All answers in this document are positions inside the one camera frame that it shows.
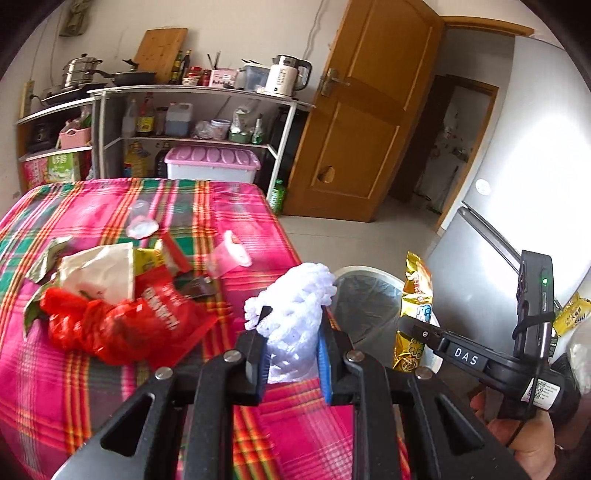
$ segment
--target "refrigerator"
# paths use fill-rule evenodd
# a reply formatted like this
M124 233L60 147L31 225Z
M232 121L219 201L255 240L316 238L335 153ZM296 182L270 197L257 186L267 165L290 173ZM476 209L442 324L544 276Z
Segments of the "refrigerator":
M485 158L427 258L440 324L512 354L521 251L552 257L564 305L591 266L590 199L591 92L564 50L517 37Z

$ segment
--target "white kettle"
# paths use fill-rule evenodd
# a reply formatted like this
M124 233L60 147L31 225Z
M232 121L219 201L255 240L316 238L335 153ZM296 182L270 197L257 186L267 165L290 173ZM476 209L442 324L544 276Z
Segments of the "white kettle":
M279 55L273 59L265 94L291 98L294 92L303 90L310 81L312 64L289 55Z

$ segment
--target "trash bin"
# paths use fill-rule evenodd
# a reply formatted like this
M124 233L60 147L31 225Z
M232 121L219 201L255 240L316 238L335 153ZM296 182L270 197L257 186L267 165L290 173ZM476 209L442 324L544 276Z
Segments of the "trash bin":
M385 271L363 266L341 268L335 277L337 292L330 309L339 328L349 335L356 349L391 368L404 282ZM431 323L439 326L435 314ZM442 359L425 347L421 365L437 373L441 363Z

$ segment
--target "kitchen shelf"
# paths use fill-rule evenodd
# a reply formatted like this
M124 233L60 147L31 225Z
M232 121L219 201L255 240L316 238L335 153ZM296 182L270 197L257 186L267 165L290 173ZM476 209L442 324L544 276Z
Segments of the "kitchen shelf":
M25 116L17 121L16 125L26 124L32 120L36 120L37 118L44 117L46 115L51 115L52 113L63 112L64 110L69 110L70 108L80 107L83 105L91 105L95 102L94 97L88 98L81 98L79 100L74 100L73 102L62 103L60 105L54 105L49 108L45 108L43 110L39 110L38 112L32 113L31 115Z
M229 140L204 140L201 138L180 138L180 137L131 137L124 138L124 140L153 140L156 142L185 142L185 143L196 143L196 144L210 144L210 145L228 145L230 147L240 148L264 148L267 149L269 145L253 145L250 143L231 142Z
M115 95L118 93L204 93L207 95L223 95L223 96L237 96L243 98L251 98L262 100L264 102L272 102L278 105L295 105L301 108L314 108L311 103L300 102L295 99L287 99L277 97L274 95L265 95L263 93L245 92L244 90L234 90L230 88L212 88L212 87L192 87L186 85L132 85L127 87L111 87L101 88L98 90L90 90L90 95Z
M18 161L29 161L29 160L36 160L38 158L49 157L50 155L57 155L63 153L74 153L74 152L84 152L86 150L92 150L92 147L76 147L76 148L52 148L51 150L44 150L41 152L36 153L29 153L27 155L23 155Z
M233 90L224 88L211 87L192 87L185 85L133 85L126 87L111 87L90 90L89 94L96 99L95 109L98 110L99 122L93 128L98 128L97 137L98 143L96 150L98 153L97 169L99 178L112 178L113 176L121 175L121 152L119 149L110 148L116 145L122 138L121 135L121 119L125 113L125 95L131 93L182 93L185 95L221 95L223 97L239 97L256 99L262 102L274 103L275 105L285 105L289 107L281 140L278 148L275 149L270 145L251 145L241 144L237 142L230 142L229 140L200 140L198 138L176 138L176 137L132 137L126 140L139 141L169 141L180 143L193 144L209 144L209 145L227 145L236 148L262 148L271 153L275 162L271 172L269 186L267 188L267 201L271 200L273 186L279 169L283 154L287 146L287 140L290 134L293 119L296 115L296 110L311 109L314 105L311 103L300 102L299 100L291 98L283 98L274 95L265 95L262 93L244 92L243 90Z

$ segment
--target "wok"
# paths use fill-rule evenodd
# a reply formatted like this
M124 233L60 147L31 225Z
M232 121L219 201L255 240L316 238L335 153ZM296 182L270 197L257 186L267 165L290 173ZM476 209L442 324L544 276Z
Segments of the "wok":
M140 72L137 70L139 64L132 60L124 60L125 63L131 65L131 70L128 72L107 73L103 70L92 69L87 73L98 73L99 75L112 79L117 87L127 87L131 85L151 85L156 78L156 72Z

